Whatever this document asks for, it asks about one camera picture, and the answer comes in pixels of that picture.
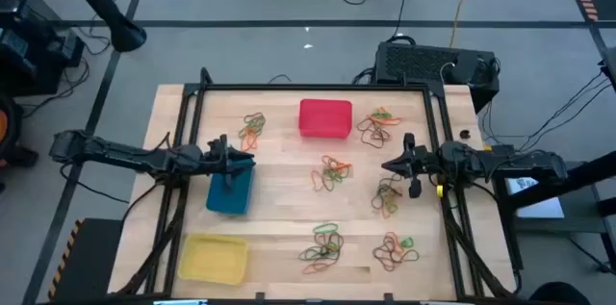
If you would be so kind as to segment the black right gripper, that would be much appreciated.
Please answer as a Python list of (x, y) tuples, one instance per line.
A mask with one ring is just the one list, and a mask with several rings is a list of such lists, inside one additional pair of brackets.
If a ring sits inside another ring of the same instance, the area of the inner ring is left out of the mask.
[(422, 194), (419, 175), (436, 175), (441, 172), (435, 154), (429, 152), (424, 145), (417, 146), (412, 133), (404, 134), (402, 157), (387, 161), (381, 167), (396, 174), (402, 174), (403, 178), (410, 180), (408, 192), (411, 198), (418, 198)]

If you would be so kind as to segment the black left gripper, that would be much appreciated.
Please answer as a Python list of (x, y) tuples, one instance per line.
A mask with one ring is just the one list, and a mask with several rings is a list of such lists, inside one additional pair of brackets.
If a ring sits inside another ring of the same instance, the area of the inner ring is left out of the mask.
[(210, 146), (208, 161), (208, 175), (221, 174), (225, 188), (230, 190), (232, 187), (233, 179), (238, 173), (241, 173), (241, 169), (237, 169), (234, 165), (236, 163), (253, 163), (254, 155), (252, 153), (239, 151), (235, 147), (228, 144), (228, 137), (226, 134), (222, 134), (218, 139), (208, 142)]

